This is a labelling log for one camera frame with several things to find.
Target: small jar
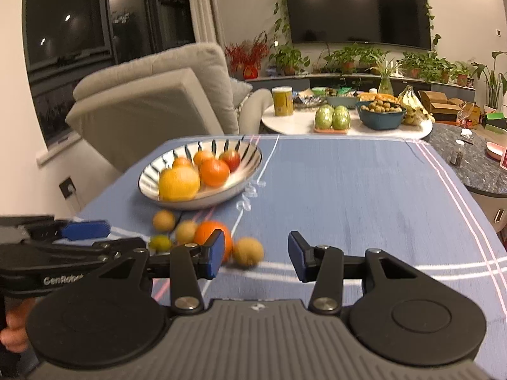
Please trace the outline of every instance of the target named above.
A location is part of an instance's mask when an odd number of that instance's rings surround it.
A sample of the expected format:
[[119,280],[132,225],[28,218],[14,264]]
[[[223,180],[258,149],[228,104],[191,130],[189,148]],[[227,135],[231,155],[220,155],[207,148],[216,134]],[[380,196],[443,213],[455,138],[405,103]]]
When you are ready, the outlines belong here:
[[461,162],[463,161],[464,153],[465,153],[465,142],[463,140],[456,140],[456,144],[454,145],[454,148],[452,150],[449,163],[455,165],[456,167],[460,167]]

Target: striped bowl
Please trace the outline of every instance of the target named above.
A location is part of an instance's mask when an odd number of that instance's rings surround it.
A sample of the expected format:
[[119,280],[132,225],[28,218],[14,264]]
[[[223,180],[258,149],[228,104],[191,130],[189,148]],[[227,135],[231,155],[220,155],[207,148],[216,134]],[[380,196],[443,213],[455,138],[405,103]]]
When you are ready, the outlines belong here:
[[[201,183],[201,189],[191,200],[185,201],[162,201],[159,199],[158,184],[160,172],[165,168],[172,167],[177,157],[186,157],[193,160],[194,155],[200,150],[209,150],[216,157],[234,148],[241,156],[239,167],[231,173],[222,187],[212,188]],[[248,181],[255,174],[262,161],[262,152],[252,142],[241,140],[209,140],[185,144],[184,146],[169,150],[148,164],[139,176],[139,190],[143,195],[154,203],[172,210],[201,210],[223,203],[243,191]]]

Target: white lid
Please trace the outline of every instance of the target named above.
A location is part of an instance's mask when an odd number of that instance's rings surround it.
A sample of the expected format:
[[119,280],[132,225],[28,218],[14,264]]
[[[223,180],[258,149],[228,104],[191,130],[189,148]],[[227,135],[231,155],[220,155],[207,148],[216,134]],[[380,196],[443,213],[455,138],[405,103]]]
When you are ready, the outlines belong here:
[[288,86],[274,87],[271,89],[271,92],[292,92],[292,87],[288,87]]

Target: bunch of bananas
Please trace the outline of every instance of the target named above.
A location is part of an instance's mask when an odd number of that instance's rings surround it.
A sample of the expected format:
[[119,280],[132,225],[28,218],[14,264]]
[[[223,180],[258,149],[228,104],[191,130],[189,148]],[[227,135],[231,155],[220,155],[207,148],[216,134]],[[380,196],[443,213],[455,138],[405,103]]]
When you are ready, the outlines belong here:
[[420,125],[423,121],[428,119],[430,119],[432,123],[435,122],[433,116],[426,111],[419,101],[419,98],[415,95],[414,88],[412,88],[411,85],[408,85],[405,90],[403,90],[396,103],[407,109],[403,124]]

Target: drawer handle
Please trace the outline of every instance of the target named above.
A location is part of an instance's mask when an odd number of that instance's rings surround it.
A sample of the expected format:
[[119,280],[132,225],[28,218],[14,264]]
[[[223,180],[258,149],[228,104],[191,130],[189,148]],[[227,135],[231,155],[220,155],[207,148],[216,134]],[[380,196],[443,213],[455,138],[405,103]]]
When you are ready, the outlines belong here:
[[500,220],[502,219],[502,216],[504,215],[504,209],[498,210],[495,216],[495,223],[500,223]]

